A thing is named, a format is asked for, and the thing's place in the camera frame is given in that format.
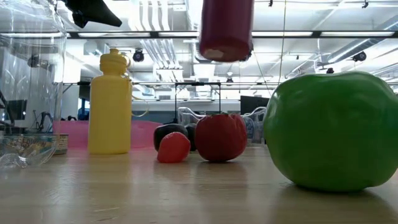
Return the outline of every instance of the bottle cap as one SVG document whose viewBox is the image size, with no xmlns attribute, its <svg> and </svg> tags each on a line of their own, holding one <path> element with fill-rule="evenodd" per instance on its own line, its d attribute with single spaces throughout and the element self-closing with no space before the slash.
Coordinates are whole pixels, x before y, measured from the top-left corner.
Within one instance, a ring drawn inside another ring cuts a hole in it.
<svg viewBox="0 0 398 224">
<path fill-rule="evenodd" d="M 127 60 L 119 54 L 118 49 L 111 49 L 109 54 L 103 54 L 99 60 L 99 69 L 102 72 L 123 74 L 127 69 Z"/>
</svg>

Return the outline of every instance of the yellow water bottle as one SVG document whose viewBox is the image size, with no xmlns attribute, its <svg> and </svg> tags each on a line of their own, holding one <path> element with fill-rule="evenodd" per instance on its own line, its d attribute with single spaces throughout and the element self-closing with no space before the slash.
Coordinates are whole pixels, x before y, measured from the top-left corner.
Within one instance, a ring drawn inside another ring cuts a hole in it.
<svg viewBox="0 0 398 224">
<path fill-rule="evenodd" d="M 132 85 L 123 75 L 127 60 L 117 49 L 101 56 L 103 76 L 91 81 L 90 154 L 120 154 L 130 150 Z"/>
</svg>

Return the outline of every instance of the glass jar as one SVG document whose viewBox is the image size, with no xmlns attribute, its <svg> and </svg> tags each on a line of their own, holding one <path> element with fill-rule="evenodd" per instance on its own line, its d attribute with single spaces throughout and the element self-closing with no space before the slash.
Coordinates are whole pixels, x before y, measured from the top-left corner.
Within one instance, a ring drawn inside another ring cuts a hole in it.
<svg viewBox="0 0 398 224">
<path fill-rule="evenodd" d="M 0 169 L 58 147 L 67 33 L 56 0 L 0 1 Z"/>
</svg>

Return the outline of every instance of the table surface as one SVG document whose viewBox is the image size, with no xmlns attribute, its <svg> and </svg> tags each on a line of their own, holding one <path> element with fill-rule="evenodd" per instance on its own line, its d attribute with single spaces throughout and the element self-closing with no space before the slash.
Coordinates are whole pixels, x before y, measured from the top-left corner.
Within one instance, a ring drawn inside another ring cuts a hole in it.
<svg viewBox="0 0 398 224">
<path fill-rule="evenodd" d="M 0 223 L 398 223 L 398 174 L 355 194 L 321 194 L 291 184 L 261 147 L 225 164 L 195 152 L 180 164 L 155 157 L 69 150 L 0 172 Z"/>
</svg>

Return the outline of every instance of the pink tub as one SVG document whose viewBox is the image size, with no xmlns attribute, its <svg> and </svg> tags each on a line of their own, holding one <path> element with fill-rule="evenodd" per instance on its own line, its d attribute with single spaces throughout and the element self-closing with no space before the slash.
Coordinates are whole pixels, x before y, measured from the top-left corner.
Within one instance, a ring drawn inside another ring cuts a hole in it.
<svg viewBox="0 0 398 224">
<path fill-rule="evenodd" d="M 151 121 L 131 121 L 131 149 L 153 147 L 154 131 L 160 125 Z M 54 129 L 69 134 L 69 149 L 87 148 L 88 121 L 61 121 L 60 124 L 54 124 Z"/>
</svg>

